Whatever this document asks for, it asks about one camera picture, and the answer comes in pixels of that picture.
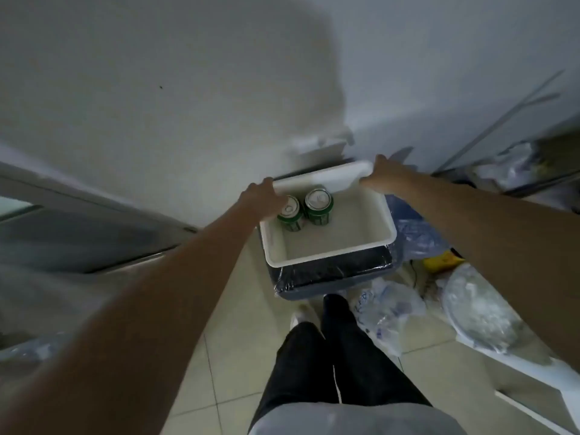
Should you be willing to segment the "person's left hand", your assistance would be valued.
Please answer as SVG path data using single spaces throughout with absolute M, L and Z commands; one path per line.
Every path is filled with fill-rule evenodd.
M 250 183 L 238 198 L 238 204 L 256 221 L 271 218 L 271 178 L 266 177 L 260 183 Z

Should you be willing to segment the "grey shirt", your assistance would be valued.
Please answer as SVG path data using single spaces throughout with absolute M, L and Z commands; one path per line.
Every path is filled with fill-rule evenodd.
M 467 435 L 450 415 L 431 406 L 374 407 L 299 402 L 266 413 L 249 435 Z

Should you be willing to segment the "white and dark blue cooler box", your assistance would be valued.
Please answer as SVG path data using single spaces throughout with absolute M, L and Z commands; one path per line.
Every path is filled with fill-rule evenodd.
M 260 223 L 268 273 L 276 296 L 304 300 L 394 272 L 389 246 L 397 231 L 384 195 L 362 187 L 332 194 L 330 223 L 306 220 L 293 233 L 278 219 Z

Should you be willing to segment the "person's left forearm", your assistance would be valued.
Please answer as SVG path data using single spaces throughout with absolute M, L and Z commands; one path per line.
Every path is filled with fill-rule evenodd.
M 98 311 L 0 415 L 0 435 L 160 435 L 259 224 L 238 202 Z

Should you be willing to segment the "person's right hand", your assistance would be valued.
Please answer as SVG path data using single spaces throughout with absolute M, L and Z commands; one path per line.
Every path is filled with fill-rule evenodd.
M 397 195 L 413 174 L 414 171 L 409 167 L 377 154 L 373 171 L 370 175 L 361 177 L 359 184 L 381 194 Z

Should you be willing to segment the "clear bag with white contents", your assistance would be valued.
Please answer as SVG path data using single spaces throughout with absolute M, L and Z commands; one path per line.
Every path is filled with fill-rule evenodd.
M 476 348 L 505 354 L 524 330 L 521 317 L 469 263 L 451 273 L 441 292 L 441 306 L 458 335 Z

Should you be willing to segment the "crumpled clear plastic sheet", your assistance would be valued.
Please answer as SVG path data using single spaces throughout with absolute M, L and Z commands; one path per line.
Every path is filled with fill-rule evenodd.
M 0 363 L 41 363 L 55 355 L 63 346 L 66 336 L 62 333 L 40 336 L 0 350 Z

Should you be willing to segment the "white foam piece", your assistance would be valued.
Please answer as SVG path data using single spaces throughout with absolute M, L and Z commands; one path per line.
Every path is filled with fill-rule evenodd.
M 291 153 L 307 160 L 342 160 L 344 150 L 353 145 L 353 132 L 344 127 L 340 131 L 294 138 Z

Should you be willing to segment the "clear plastic bag blue print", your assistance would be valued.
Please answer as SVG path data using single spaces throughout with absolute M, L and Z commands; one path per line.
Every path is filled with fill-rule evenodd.
M 375 278 L 352 301 L 351 311 L 358 326 L 389 355 L 402 355 L 402 331 L 412 316 L 426 314 L 426 304 L 407 285 Z

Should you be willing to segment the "black trousers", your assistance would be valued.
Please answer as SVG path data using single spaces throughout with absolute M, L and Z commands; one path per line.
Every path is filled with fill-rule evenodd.
M 250 424 L 282 405 L 322 403 L 374 407 L 431 406 L 427 398 L 362 331 L 341 295 L 323 298 L 321 329 L 293 325 L 279 348 L 272 373 Z

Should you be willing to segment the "crumpled white plastic bag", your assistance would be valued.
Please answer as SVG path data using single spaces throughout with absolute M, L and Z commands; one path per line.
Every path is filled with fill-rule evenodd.
M 515 189 L 531 184 L 538 178 L 536 146 L 522 141 L 483 160 L 473 168 L 475 176 L 490 180 L 501 190 Z

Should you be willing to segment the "white cooler lid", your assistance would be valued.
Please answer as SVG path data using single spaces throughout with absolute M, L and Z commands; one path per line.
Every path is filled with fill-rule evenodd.
M 372 162 L 360 160 L 275 180 L 272 185 L 279 195 L 293 195 L 302 198 L 314 189 L 326 189 L 334 195 L 338 192 L 358 188 L 360 178 L 370 175 L 372 171 Z

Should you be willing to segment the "person's right forearm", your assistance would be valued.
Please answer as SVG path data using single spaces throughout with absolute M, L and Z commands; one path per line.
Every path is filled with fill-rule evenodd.
M 388 187 L 580 373 L 580 216 L 406 167 Z

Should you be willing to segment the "green drink can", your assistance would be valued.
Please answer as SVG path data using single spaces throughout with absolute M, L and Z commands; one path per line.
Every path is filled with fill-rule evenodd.
M 292 195 L 287 195 L 286 205 L 277 214 L 277 219 L 286 230 L 293 233 L 301 231 L 306 218 L 299 199 Z
M 304 197 L 304 212 L 315 226 L 326 226 L 330 223 L 333 207 L 334 198 L 324 187 L 312 189 Z

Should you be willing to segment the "grey metal rod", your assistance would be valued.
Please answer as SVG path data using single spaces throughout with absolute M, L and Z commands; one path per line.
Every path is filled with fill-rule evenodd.
M 510 109 L 508 109 L 504 114 L 502 114 L 497 120 L 485 128 L 480 134 L 478 134 L 474 139 L 464 145 L 460 150 L 455 152 L 450 156 L 445 162 L 443 162 L 432 175 L 439 175 L 444 171 L 448 170 L 453 164 L 461 160 L 467 153 L 478 146 L 490 135 L 499 130 L 503 125 L 514 118 L 518 113 L 523 111 L 525 108 L 532 107 L 536 104 L 541 104 L 543 102 L 549 102 L 557 99 L 560 93 L 550 93 L 544 94 L 544 91 L 551 86 L 556 80 L 559 80 L 565 73 L 566 69 L 561 69 L 554 74 L 550 75 L 546 80 L 544 80 L 539 86 L 535 87 L 529 94 L 525 95 L 523 99 L 514 104 Z

